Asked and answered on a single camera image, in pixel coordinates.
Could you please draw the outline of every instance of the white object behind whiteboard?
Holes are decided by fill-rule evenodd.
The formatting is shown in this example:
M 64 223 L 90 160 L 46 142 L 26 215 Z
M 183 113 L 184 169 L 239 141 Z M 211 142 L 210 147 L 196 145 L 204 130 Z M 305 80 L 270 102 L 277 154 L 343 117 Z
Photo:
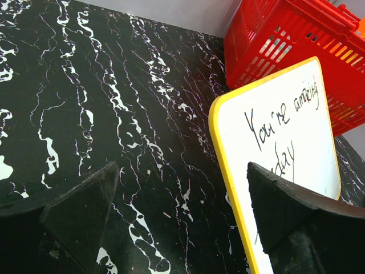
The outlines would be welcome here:
M 222 157 L 222 173 L 225 176 L 224 170 L 228 171 L 225 183 L 234 192 L 230 201 L 234 209 L 241 211 L 235 212 L 235 216 L 237 219 L 242 214 L 243 231 L 248 234 L 250 248 L 245 246 L 246 253 L 253 252 L 258 272 L 264 274 L 273 273 L 273 270 L 257 233 L 246 178 L 248 163 L 256 162 L 295 184 L 332 199 L 338 199 L 340 194 L 340 177 L 318 60 L 314 58 L 279 73 L 280 76 L 269 76 L 221 96 L 210 111 L 214 145 L 218 157 Z

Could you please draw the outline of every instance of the black marble table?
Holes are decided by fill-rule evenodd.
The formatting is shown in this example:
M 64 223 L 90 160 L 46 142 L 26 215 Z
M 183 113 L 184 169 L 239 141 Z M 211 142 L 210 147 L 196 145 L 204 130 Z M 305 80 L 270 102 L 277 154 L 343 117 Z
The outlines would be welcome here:
M 116 161 L 96 273 L 247 273 L 209 136 L 222 39 L 74 1 L 0 0 L 0 204 Z M 336 140 L 341 200 L 364 163 Z

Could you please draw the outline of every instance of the yellow frame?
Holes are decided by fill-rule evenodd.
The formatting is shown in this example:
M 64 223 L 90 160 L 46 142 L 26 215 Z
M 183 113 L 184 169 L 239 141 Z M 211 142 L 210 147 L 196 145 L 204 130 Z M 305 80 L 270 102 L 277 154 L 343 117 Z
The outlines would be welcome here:
M 228 100 L 230 100 L 231 98 L 238 96 L 242 93 L 245 93 L 257 86 L 260 86 L 276 77 L 279 77 L 291 70 L 297 69 L 313 60 L 316 60 L 318 62 L 319 65 L 319 70 L 321 72 L 321 78 L 322 78 L 322 84 L 323 84 L 323 90 L 325 92 L 325 97 L 326 97 L 326 90 L 325 90 L 325 86 L 324 86 L 324 81 L 323 81 L 323 74 L 322 74 L 322 68 L 321 68 L 321 63 L 319 62 L 319 59 L 317 57 L 312 57 L 308 60 L 305 60 L 301 63 L 298 63 L 296 65 L 293 65 L 291 67 L 285 68 L 279 72 L 273 73 L 267 77 L 264 77 L 260 80 L 257 80 L 256 82 L 253 82 L 251 84 L 248 84 L 246 86 L 240 87 L 234 91 L 231 91 L 225 95 L 221 95 L 218 98 L 216 98 L 216 100 L 214 100 L 212 106 L 210 107 L 209 110 L 209 131 L 210 131 L 210 135 L 212 136 L 212 140 L 213 140 L 213 145 L 214 145 L 214 149 L 216 150 L 216 154 L 217 154 L 217 158 L 218 158 L 218 162 L 220 165 L 220 169 L 222 172 L 222 176 L 227 188 L 227 192 L 229 195 L 229 199 L 232 205 L 232 209 L 233 209 L 233 213 L 234 213 L 234 217 L 237 221 L 237 226 L 238 226 L 238 230 L 240 232 L 241 235 L 241 239 L 242 239 L 242 243 L 244 245 L 244 249 L 245 249 L 245 253 L 246 253 L 246 257 L 248 260 L 248 264 L 249 267 L 251 269 L 252 274 L 259 274 L 258 271 L 258 267 L 257 267 L 257 263 L 256 263 L 256 259 L 254 257 L 254 252 L 252 249 L 252 246 L 250 244 L 250 240 L 249 240 L 249 235 L 248 235 L 248 231 L 247 231 L 247 227 L 246 227 L 246 223 L 245 223 L 245 219 L 242 215 L 242 209 L 241 206 L 238 203 L 238 197 L 237 197 L 237 193 L 236 193 L 236 188 L 234 187 L 234 183 L 233 183 L 233 178 L 231 175 L 231 171 L 229 169 L 229 165 L 228 165 L 228 161 L 227 161 L 227 157 L 225 155 L 224 149 L 223 149 L 223 143 L 222 143 L 222 139 L 220 136 L 220 133 L 218 131 L 218 112 L 220 107 L 222 106 L 222 104 Z M 328 123 L 330 125 L 331 128 L 331 133 L 332 133 L 332 126 L 331 126 L 331 120 L 330 120 L 330 113 L 329 113 L 329 107 L 328 104 L 326 102 L 326 107 L 327 107 L 327 113 L 328 113 Z M 335 148 L 335 143 L 334 143 L 334 138 L 333 138 L 333 133 L 332 133 L 332 143 L 333 143 L 333 149 L 334 151 L 336 151 Z M 338 172 L 338 177 L 340 177 L 340 173 L 339 173 L 339 169 L 338 169 L 338 162 L 337 162 L 337 158 L 336 158 L 336 165 L 337 165 L 337 172 Z M 339 180 L 339 192 L 338 192 L 338 196 L 337 196 L 337 200 L 339 199 L 341 194 L 341 179 Z

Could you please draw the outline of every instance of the whiteboard with yellow frame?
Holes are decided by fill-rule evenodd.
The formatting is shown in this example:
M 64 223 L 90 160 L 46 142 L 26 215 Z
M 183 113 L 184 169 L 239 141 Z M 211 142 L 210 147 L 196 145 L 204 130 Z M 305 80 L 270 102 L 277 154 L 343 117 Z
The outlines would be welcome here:
M 340 195 L 318 58 L 220 96 L 210 108 L 209 129 L 251 272 L 271 274 L 252 210 L 248 163 L 329 198 Z

